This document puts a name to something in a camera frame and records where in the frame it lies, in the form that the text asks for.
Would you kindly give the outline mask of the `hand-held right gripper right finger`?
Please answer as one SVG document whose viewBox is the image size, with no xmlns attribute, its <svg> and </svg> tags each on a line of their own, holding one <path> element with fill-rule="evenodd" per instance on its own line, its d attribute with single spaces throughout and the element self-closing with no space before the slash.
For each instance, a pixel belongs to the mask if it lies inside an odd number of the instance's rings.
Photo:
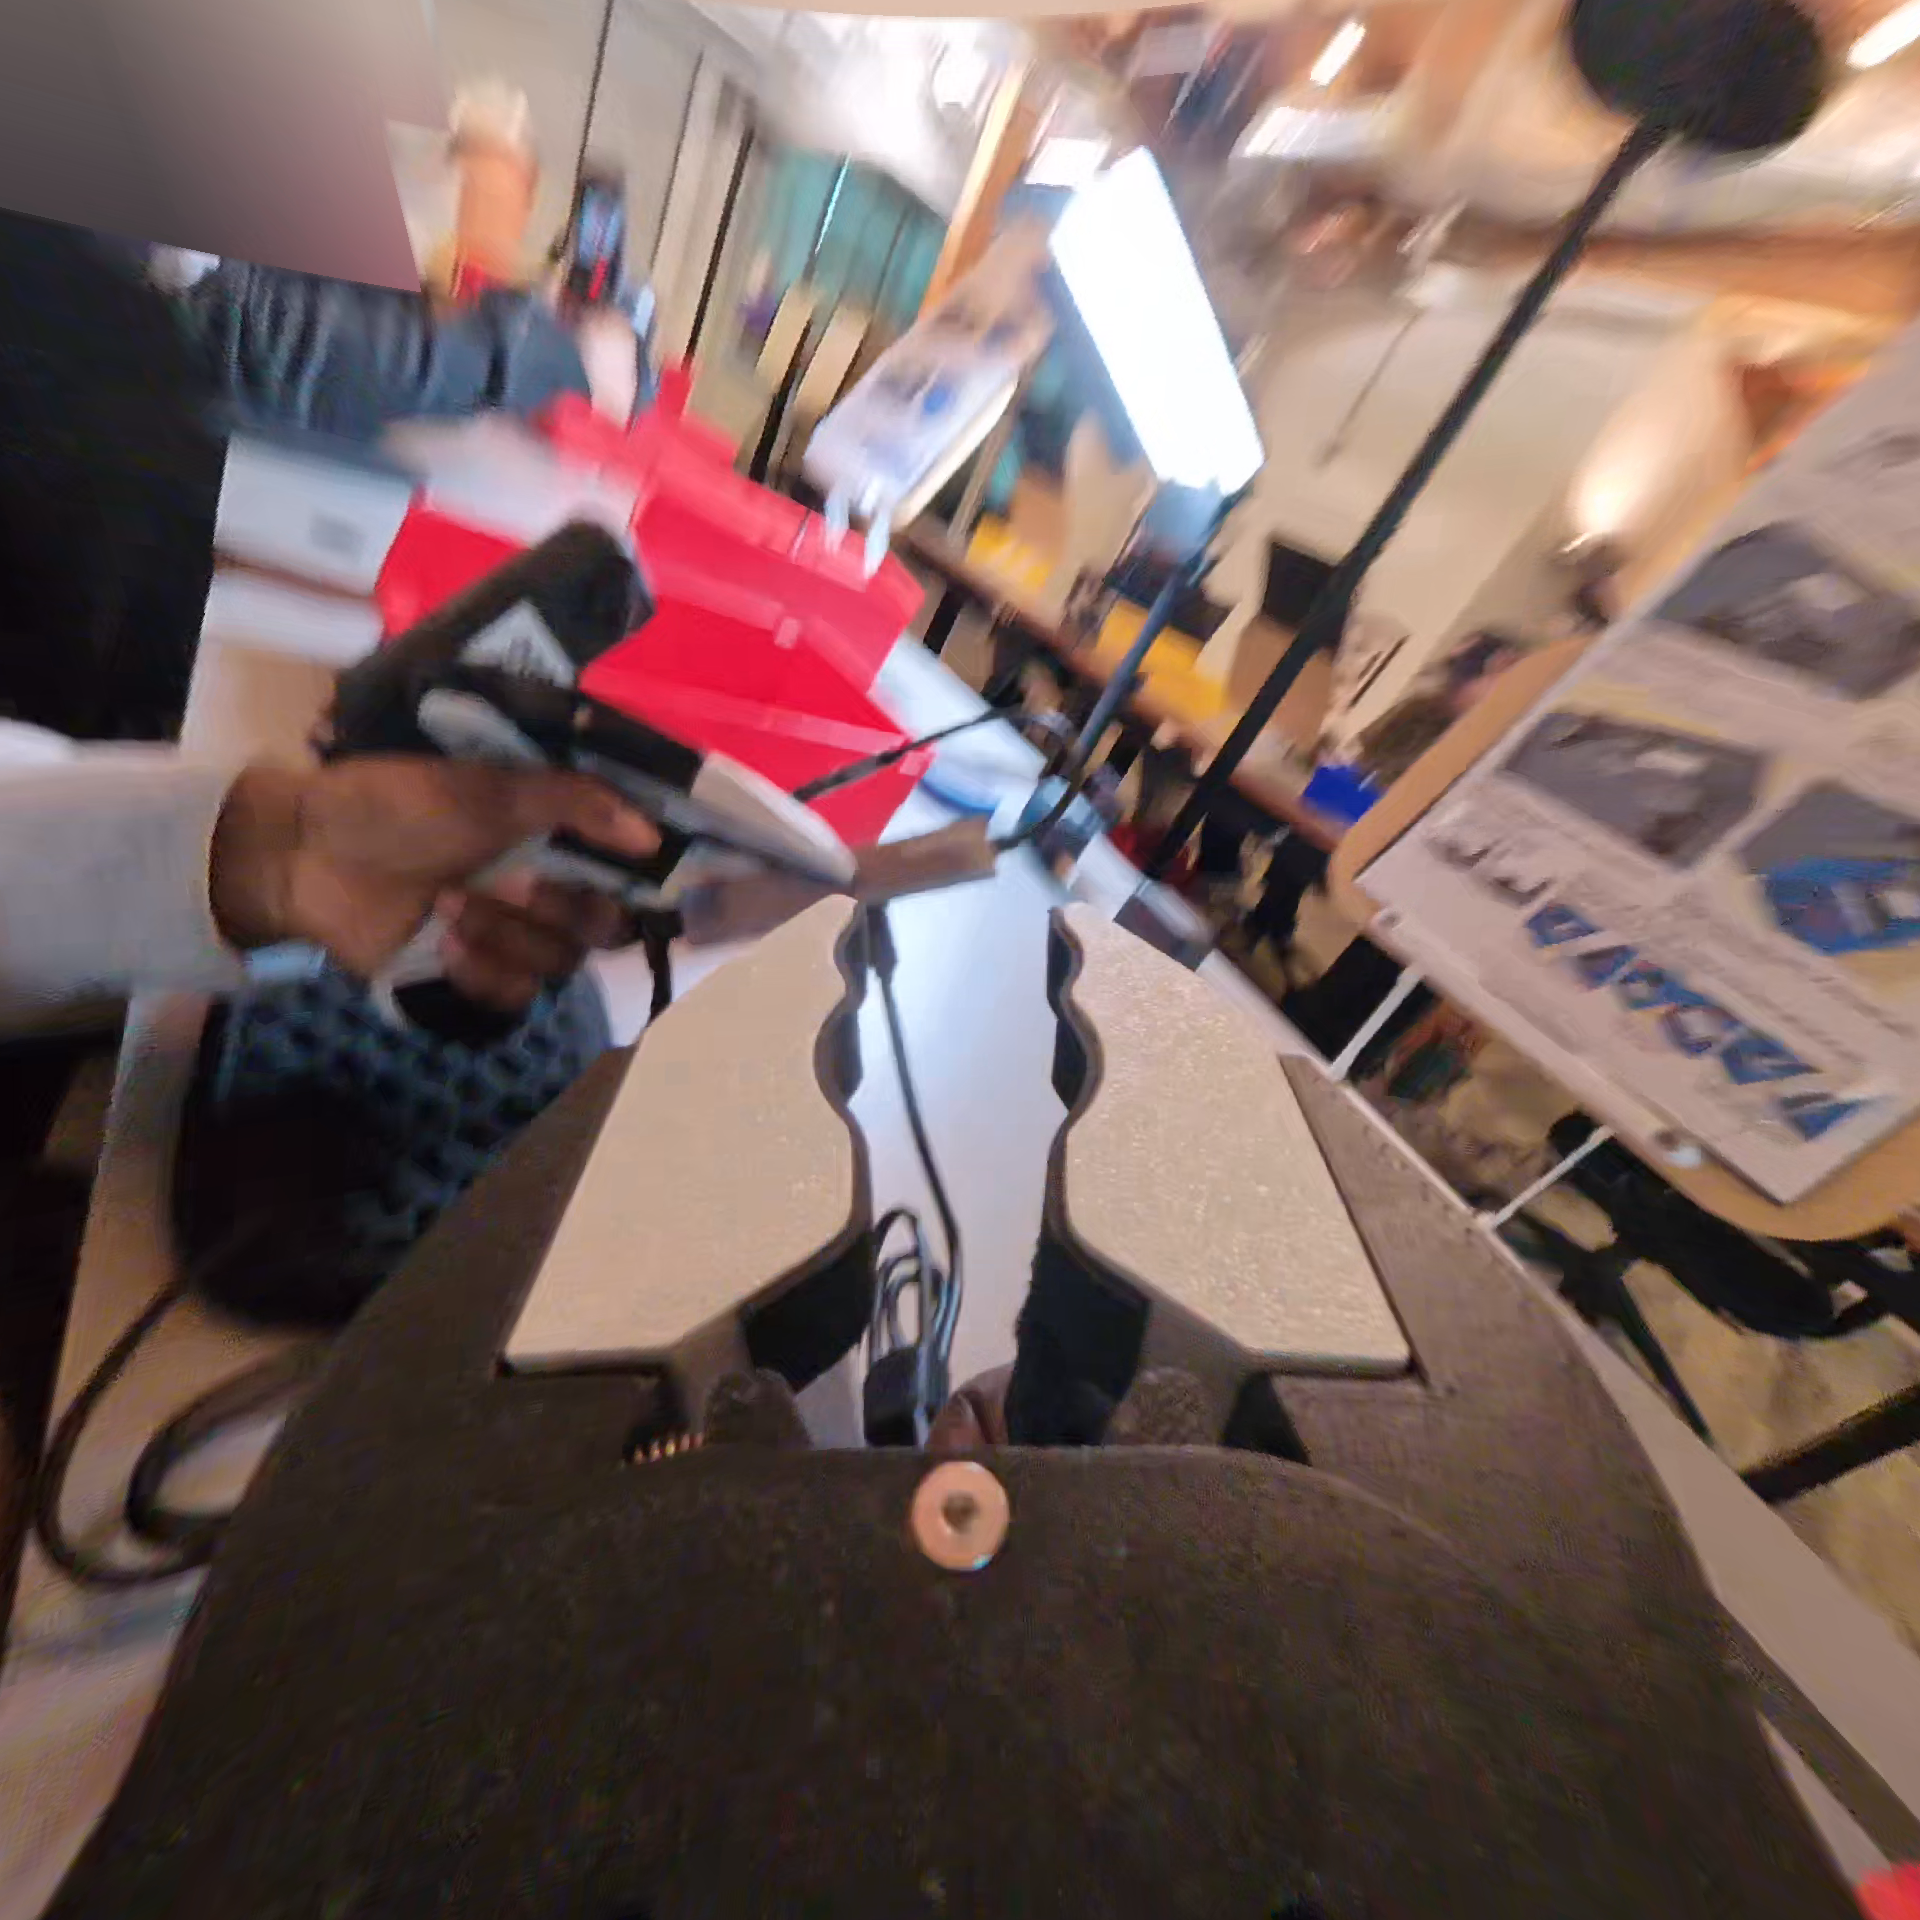
<svg viewBox="0 0 1920 1920">
<path fill-rule="evenodd" d="M 1047 924 L 1040 1238 L 1017 1446 L 1294 1446 L 1289 1378 L 1411 1382 L 1411 1345 L 1294 1073 L 1228 1002 L 1089 905 Z"/>
</svg>

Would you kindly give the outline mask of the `grey box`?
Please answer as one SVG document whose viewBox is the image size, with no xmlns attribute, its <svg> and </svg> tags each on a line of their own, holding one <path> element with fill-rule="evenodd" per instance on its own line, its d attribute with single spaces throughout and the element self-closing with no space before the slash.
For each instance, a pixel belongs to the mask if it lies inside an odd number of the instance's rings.
<svg viewBox="0 0 1920 1920">
<path fill-rule="evenodd" d="M 1215 921 L 1161 880 L 1140 879 L 1113 924 L 1186 971 L 1199 971 L 1216 946 Z"/>
</svg>

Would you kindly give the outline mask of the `person's left forearm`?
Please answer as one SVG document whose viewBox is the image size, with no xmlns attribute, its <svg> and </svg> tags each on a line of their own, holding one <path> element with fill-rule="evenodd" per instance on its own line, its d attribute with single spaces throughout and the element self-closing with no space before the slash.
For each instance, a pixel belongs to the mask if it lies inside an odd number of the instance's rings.
<svg viewBox="0 0 1920 1920">
<path fill-rule="evenodd" d="M 220 992 L 246 961 L 209 858 L 236 771 L 177 750 L 3 724 L 3 1034 L 78 1024 L 130 994 Z"/>
</svg>

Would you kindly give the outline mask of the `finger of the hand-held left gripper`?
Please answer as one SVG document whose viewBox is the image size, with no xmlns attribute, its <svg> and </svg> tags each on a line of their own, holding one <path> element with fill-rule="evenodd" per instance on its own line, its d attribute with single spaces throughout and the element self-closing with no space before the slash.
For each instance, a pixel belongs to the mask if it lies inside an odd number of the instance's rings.
<svg viewBox="0 0 1920 1920">
<path fill-rule="evenodd" d="M 753 945 L 822 904 L 843 904 L 838 888 L 695 888 L 666 914 L 689 946 Z"/>
<path fill-rule="evenodd" d="M 735 756 L 708 753 L 698 772 L 698 835 L 763 870 L 847 890 L 857 858 L 808 803 Z"/>
</svg>

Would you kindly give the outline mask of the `row of yellow bins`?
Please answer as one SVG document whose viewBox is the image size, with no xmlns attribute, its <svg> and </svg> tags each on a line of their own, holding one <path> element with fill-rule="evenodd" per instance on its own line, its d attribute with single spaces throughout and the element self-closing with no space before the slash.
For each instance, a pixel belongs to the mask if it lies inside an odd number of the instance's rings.
<svg viewBox="0 0 1920 1920">
<path fill-rule="evenodd" d="M 1087 635 L 1067 618 L 1067 588 L 1052 555 L 1027 542 L 1011 522 L 985 516 L 968 537 L 964 562 L 993 591 L 993 671 L 985 691 L 1002 705 L 1039 698 L 1047 686 L 1060 705 L 1094 705 L 1135 647 L 1146 608 L 1115 596 Z M 1206 642 L 1168 626 L 1143 657 L 1132 712 L 1201 723 L 1226 713 L 1228 696 L 1203 667 Z"/>
</svg>

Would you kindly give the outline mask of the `white box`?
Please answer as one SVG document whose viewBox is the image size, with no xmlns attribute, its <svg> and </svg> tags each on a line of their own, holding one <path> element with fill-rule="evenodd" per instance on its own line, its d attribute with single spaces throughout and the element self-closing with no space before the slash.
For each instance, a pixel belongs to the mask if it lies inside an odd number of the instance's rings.
<svg viewBox="0 0 1920 1920">
<path fill-rule="evenodd" d="M 212 553 L 226 566 L 371 600 L 416 494 L 418 480 L 375 452 L 234 433 Z"/>
</svg>

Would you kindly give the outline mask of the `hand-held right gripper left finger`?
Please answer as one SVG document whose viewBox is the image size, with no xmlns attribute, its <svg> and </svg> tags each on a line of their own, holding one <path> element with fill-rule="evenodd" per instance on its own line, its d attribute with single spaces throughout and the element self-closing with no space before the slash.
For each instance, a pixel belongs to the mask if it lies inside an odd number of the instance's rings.
<svg viewBox="0 0 1920 1920">
<path fill-rule="evenodd" d="M 874 1307 L 857 907 L 817 904 L 655 1019 L 502 1363 L 809 1388 Z"/>
</svg>

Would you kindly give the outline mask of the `black wrist rest pad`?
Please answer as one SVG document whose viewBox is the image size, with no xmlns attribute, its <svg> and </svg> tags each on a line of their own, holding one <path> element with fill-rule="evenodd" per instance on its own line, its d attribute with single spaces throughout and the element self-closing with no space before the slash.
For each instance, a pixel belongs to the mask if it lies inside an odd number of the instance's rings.
<svg viewBox="0 0 1920 1920">
<path fill-rule="evenodd" d="M 480 1043 L 336 968 L 212 999 L 175 1158 L 184 1281 L 258 1328 L 344 1328 L 611 1046 L 590 971 Z"/>
</svg>

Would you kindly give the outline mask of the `person's right hand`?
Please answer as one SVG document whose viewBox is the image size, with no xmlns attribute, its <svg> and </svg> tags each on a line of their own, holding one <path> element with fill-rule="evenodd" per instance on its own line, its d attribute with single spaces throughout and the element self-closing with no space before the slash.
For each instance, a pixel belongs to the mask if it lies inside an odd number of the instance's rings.
<svg viewBox="0 0 1920 1920">
<path fill-rule="evenodd" d="M 977 1457 L 1012 1446 L 1008 1393 L 1015 1367 L 1002 1366 L 959 1386 L 927 1438 L 930 1457 Z"/>
</svg>

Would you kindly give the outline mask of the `person's left hand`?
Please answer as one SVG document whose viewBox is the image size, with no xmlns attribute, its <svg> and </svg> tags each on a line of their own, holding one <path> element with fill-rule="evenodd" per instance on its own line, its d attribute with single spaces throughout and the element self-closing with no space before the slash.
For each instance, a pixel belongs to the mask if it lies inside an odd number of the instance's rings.
<svg viewBox="0 0 1920 1920">
<path fill-rule="evenodd" d="M 627 924 L 584 888 L 528 871 L 489 880 L 554 833 L 617 858 L 658 851 L 657 828 L 585 775 L 416 756 L 251 767 L 209 843 L 209 907 L 239 952 L 308 945 L 363 979 L 441 924 L 449 985 L 521 1016 Z"/>
</svg>

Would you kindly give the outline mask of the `bright light panel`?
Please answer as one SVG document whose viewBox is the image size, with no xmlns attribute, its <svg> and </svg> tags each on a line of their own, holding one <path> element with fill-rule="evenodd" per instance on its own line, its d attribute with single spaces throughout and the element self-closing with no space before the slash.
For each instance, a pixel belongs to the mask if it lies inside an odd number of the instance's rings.
<svg viewBox="0 0 1920 1920">
<path fill-rule="evenodd" d="M 1072 193 L 1047 259 L 1152 473 L 1219 496 L 1251 484 L 1257 420 L 1152 151 Z"/>
</svg>

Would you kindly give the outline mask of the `black light stand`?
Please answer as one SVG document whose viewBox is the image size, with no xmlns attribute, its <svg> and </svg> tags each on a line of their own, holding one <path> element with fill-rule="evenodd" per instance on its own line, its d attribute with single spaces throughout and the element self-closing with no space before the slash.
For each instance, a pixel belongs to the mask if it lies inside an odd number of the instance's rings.
<svg viewBox="0 0 1920 1920">
<path fill-rule="evenodd" d="M 1104 739 L 1112 723 L 1121 716 L 1121 710 L 1127 707 L 1135 696 L 1146 659 L 1168 630 L 1172 616 L 1210 572 L 1215 540 L 1226 522 L 1238 513 L 1241 500 L 1248 498 L 1256 483 L 1256 479 L 1247 479 L 1234 490 L 1226 491 L 1201 522 L 1201 530 L 1185 540 L 1178 560 L 1168 567 L 1168 577 L 1146 614 L 1143 626 L 1121 657 L 1115 671 L 1110 675 L 1104 691 L 1097 696 L 1096 707 L 1089 713 L 1089 720 L 1072 739 L 1067 756 L 1039 782 L 1034 796 L 1015 819 L 1015 825 L 991 840 L 991 854 L 1004 858 L 1034 847 L 1042 838 L 1052 835 L 1082 800 L 1100 739 Z"/>
</svg>

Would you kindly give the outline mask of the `black floor lamp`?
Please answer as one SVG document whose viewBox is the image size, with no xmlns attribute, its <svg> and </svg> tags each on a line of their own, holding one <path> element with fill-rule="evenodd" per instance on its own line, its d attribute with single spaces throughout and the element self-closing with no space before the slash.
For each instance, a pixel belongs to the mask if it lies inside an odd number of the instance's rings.
<svg viewBox="0 0 1920 1920">
<path fill-rule="evenodd" d="M 1302 630 L 1148 856 L 1146 879 L 1164 880 L 1170 874 L 1283 700 L 1310 665 L 1334 657 L 1361 585 L 1632 177 L 1674 145 L 1722 158 L 1776 154 L 1807 132 L 1832 76 L 1812 15 L 1791 2 L 1572 2 L 1569 55 L 1595 104 L 1627 124 L 1619 151 L 1572 206 L 1544 264 L 1522 284 L 1488 345 L 1335 566 L 1329 585 L 1312 600 Z"/>
</svg>

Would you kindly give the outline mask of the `slim grey usb hub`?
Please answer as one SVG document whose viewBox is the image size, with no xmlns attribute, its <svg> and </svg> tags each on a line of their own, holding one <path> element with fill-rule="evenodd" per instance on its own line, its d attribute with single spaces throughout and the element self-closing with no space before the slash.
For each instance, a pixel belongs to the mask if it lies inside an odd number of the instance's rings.
<svg viewBox="0 0 1920 1920">
<path fill-rule="evenodd" d="M 993 880 L 999 851 L 985 822 L 968 819 L 855 854 L 851 898 L 890 905 Z"/>
</svg>

